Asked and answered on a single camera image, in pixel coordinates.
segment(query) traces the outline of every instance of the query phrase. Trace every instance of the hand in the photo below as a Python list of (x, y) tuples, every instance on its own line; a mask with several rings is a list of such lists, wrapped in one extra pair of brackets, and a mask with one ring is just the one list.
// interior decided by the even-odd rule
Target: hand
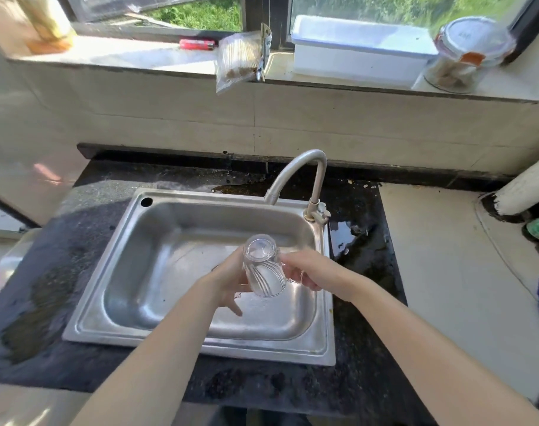
[(243, 246), (240, 245), (207, 275), (213, 279), (216, 289), (220, 292), (218, 306), (230, 308), (238, 317), (241, 317), (243, 313), (236, 304), (236, 293), (251, 291), (243, 265)]
[(288, 278), (301, 282), (313, 291), (325, 289), (344, 301), (351, 301), (355, 292), (354, 272), (335, 263), (315, 250), (282, 254), (281, 262)]

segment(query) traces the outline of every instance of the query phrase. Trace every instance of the grass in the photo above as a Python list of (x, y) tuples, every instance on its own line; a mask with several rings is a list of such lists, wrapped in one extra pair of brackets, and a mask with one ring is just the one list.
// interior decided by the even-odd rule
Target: grass
[[(463, 16), (498, 18), (515, 0), (293, 0), (298, 14), (340, 17), (387, 24), (417, 25), (433, 35), (439, 27)], [(164, 7), (148, 15), (181, 27), (242, 31), (240, 0), (204, 0)]]
[(240, 0), (204, 0), (163, 7), (147, 14), (159, 21), (199, 30), (242, 31)]

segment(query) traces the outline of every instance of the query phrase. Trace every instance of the storage box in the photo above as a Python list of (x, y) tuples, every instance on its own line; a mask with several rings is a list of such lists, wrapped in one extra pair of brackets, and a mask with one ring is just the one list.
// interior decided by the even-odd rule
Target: storage box
[(411, 86), (437, 49), (426, 28), (299, 15), (294, 71)]

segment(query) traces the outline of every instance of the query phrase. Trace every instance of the forearm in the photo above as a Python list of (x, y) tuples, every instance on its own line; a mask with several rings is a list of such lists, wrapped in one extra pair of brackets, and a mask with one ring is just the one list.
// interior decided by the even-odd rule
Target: forearm
[(73, 426), (171, 424), (218, 306), (211, 279), (188, 290), (96, 390)]
[(439, 424), (539, 424), (529, 401), (381, 287), (353, 278), (352, 302)]

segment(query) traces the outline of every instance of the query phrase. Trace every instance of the clear glass cup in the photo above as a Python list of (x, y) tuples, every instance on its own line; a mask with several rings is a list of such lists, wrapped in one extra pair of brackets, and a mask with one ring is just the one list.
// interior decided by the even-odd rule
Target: clear glass cup
[(271, 236), (255, 235), (244, 245), (244, 268), (252, 292), (263, 298), (281, 293), (289, 281)]

